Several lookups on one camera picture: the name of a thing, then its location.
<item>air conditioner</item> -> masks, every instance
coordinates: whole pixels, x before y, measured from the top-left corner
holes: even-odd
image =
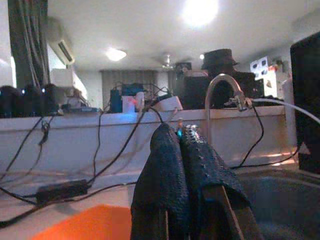
[[[52,17],[48,19],[47,40],[52,50],[65,65],[71,65],[75,62],[71,51],[71,42],[64,28],[57,19]]]

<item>black cloth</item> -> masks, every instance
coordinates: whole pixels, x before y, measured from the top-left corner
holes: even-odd
[[[17,87],[48,84],[48,0],[8,0],[8,13]]]
[[[183,128],[180,149],[186,183],[189,191],[192,216],[192,233],[198,236],[206,214],[202,189],[224,186],[231,205],[250,205],[236,175],[212,149],[196,125]]]
[[[146,234],[153,226],[141,228],[141,222],[157,210],[168,211],[170,239],[183,239],[189,230],[189,194],[178,137],[169,125],[154,132],[150,151],[134,189],[131,239],[151,239]]]

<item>wall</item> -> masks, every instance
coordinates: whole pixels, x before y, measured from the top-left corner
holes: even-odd
[[[254,60],[268,56],[271,59],[281,59],[286,62],[285,72],[291,73],[291,55],[290,47],[312,34],[320,32],[320,9],[298,19],[292,24],[292,36],[291,41],[285,45],[276,47],[274,49],[269,49],[265,52],[257,52],[256,56],[253,56],[249,61],[242,62],[236,69],[241,72],[250,72],[250,63]]]
[[[161,88],[169,88],[169,80],[168,80],[168,72],[166,71],[159,71],[156,74],[156,85]],[[158,93],[159,96],[165,95],[166,93],[163,91],[160,91]]]
[[[257,111],[265,133],[246,163],[250,165],[283,160],[292,149],[288,143],[284,108],[257,107]],[[160,114],[165,121],[172,117],[172,112]],[[183,118],[184,125],[196,124],[203,127],[206,123],[205,116],[203,110],[179,111],[169,124],[176,128],[178,119]],[[255,112],[212,110],[211,117],[212,144],[215,150],[227,165],[237,166],[261,134]],[[137,113],[104,114],[101,117],[101,148],[96,157],[98,171],[118,154],[138,118]],[[5,170],[22,139],[37,120],[36,117],[0,119],[0,153],[3,153],[0,155],[0,172]],[[48,141],[43,145],[39,163],[32,171],[32,174],[39,176],[30,176],[19,181],[28,183],[27,185],[15,181],[2,187],[18,194],[30,194],[36,192],[41,185],[72,179],[89,179],[92,176],[93,157],[98,144],[98,122],[99,113],[55,117],[50,124]],[[34,164],[39,152],[38,143],[43,137],[40,125],[25,142],[11,171],[26,171]],[[147,161],[150,139],[159,125],[157,115],[147,112],[123,154],[105,172],[109,176],[98,178],[95,187],[135,181]]]
[[[0,86],[13,86],[8,1],[0,1]]]
[[[103,109],[102,74],[98,71],[77,71],[76,74],[87,90],[91,107]]]

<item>hat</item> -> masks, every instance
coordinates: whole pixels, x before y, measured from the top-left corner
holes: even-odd
[[[231,49],[219,49],[215,51],[206,52],[204,54],[202,70],[216,65],[237,65],[238,63],[232,57]]]

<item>metal faucet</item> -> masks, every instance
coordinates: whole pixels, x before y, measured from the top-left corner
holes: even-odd
[[[245,97],[244,92],[241,90],[237,81],[226,74],[220,74],[216,76],[209,84],[208,90],[206,92],[205,97],[205,112],[206,112],[206,127],[207,127],[207,141],[209,145],[211,145],[211,116],[210,116],[210,102],[212,98],[213,91],[216,85],[221,82],[225,81],[229,83],[233,89],[234,97],[230,98],[230,103],[235,103],[238,107],[240,112],[243,112],[249,108],[251,108],[252,104],[251,101]]]

